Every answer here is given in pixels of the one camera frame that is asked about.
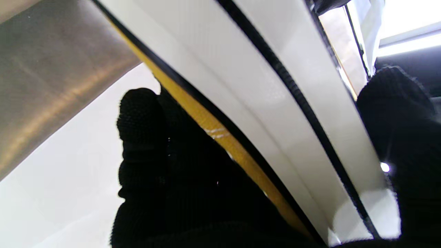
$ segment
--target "black rubber seal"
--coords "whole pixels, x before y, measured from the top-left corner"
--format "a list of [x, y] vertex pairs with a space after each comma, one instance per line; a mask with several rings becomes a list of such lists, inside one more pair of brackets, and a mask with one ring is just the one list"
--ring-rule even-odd
[[183, 88], [189, 95], [191, 95], [196, 101], [202, 104], [210, 113], [212, 113], [227, 129], [228, 131], [241, 143], [241, 145], [247, 150], [251, 157], [257, 162], [261, 167], [267, 177], [276, 186], [294, 212], [297, 214], [299, 219], [305, 225], [306, 229], [309, 231], [313, 239], [320, 243], [325, 244], [323, 239], [317, 233], [314, 226], [309, 221], [308, 217], [305, 215], [303, 210], [297, 204], [297, 202], [292, 197], [291, 193], [282, 183], [280, 178], [276, 175], [274, 170], [268, 164], [268, 162], [263, 158], [256, 147], [251, 143], [251, 141], [242, 133], [242, 131], [209, 99], [207, 99], [201, 92], [199, 92], [194, 86], [192, 86], [185, 78], [183, 78], [178, 72], [171, 68], [167, 63], [165, 63], [158, 55], [156, 55], [152, 50], [150, 50], [144, 43], [142, 43], [138, 38], [136, 38], [124, 25], [122, 25], [98, 0], [92, 0], [98, 8], [104, 13], [104, 15], [136, 46], [138, 47], [146, 56], [148, 56], [167, 76], [169, 76], [173, 81], [175, 81], [181, 88]]
[[351, 179], [348, 176], [348, 173], [343, 167], [337, 153], [334, 150], [328, 136], [326, 135], [323, 127], [317, 119], [314, 111], [309, 105], [303, 93], [300, 91], [299, 87], [295, 83], [294, 79], [291, 77], [285, 66], [276, 56], [276, 54], [272, 51], [272, 49], [265, 42], [263, 37], [257, 31], [257, 29], [251, 24], [248, 18], [242, 13], [242, 11], [237, 7], [237, 5], [232, 0], [216, 0], [219, 5], [228, 13], [231, 19], [237, 24], [237, 26], [244, 32], [244, 34], [248, 37], [248, 39], [254, 44], [254, 46], [259, 50], [262, 56], [266, 59], [266, 61], [270, 64], [270, 66], [277, 73], [279, 78], [291, 92], [295, 101], [299, 105], [300, 109], [303, 111], [303, 114], [308, 119], [312, 129], [315, 132], [318, 140], [320, 141], [323, 149], [328, 155], [329, 160], [331, 161], [335, 171], [337, 172], [340, 180], [342, 181], [346, 191], [351, 198], [352, 203], [356, 207], [361, 219], [363, 220], [364, 225], [367, 230], [372, 234], [374, 239], [381, 239], [377, 230], [375, 229], [372, 220], [370, 219], [366, 208], [364, 207], [358, 192], [356, 191]]

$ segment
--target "stainless steel surface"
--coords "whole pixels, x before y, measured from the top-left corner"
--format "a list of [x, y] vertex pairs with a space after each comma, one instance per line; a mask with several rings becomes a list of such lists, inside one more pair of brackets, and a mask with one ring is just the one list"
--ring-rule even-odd
[[2, 23], [0, 180], [139, 63], [88, 0], [43, 0]]
[[0, 0], [0, 23], [24, 11], [40, 0]]

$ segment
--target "yellow strip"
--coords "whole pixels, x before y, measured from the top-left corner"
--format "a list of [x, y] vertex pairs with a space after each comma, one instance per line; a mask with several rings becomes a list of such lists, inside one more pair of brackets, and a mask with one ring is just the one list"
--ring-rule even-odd
[[271, 182], [260, 166], [248, 154], [247, 150], [239, 143], [233, 135], [198, 101], [191, 97], [176, 82], [169, 78], [150, 58], [148, 58], [137, 46], [135, 46], [116, 26], [121, 36], [129, 44], [133, 52], [150, 68], [153, 75], [161, 85], [173, 96], [184, 110], [204, 130], [221, 130], [216, 132], [215, 140], [231, 154], [233, 159], [243, 168], [249, 177], [263, 190], [271, 202], [276, 206], [286, 222], [300, 233], [312, 239], [299, 217], [287, 203], [285, 198]]

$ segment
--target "white panel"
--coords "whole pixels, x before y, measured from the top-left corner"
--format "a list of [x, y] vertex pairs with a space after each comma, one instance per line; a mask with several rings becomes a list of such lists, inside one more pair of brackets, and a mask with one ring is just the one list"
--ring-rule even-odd
[[101, 2], [244, 132], [325, 240], [369, 237], [290, 92], [215, 1]]
[[[344, 88], [305, 3], [301, 0], [237, 0], [236, 3], [304, 93], [375, 226], [396, 223], [397, 212], [385, 216], [374, 211], [378, 204], [385, 203], [394, 209], [396, 202], [386, 191], [380, 162], [353, 99]], [[389, 228], [397, 230], [393, 224]]]

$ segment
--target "white wall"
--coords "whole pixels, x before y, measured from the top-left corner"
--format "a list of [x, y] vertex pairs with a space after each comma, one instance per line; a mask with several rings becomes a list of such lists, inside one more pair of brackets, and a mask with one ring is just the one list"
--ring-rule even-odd
[[108, 247], [122, 145], [119, 101], [139, 87], [159, 92], [144, 64], [120, 78], [0, 182], [0, 247]]

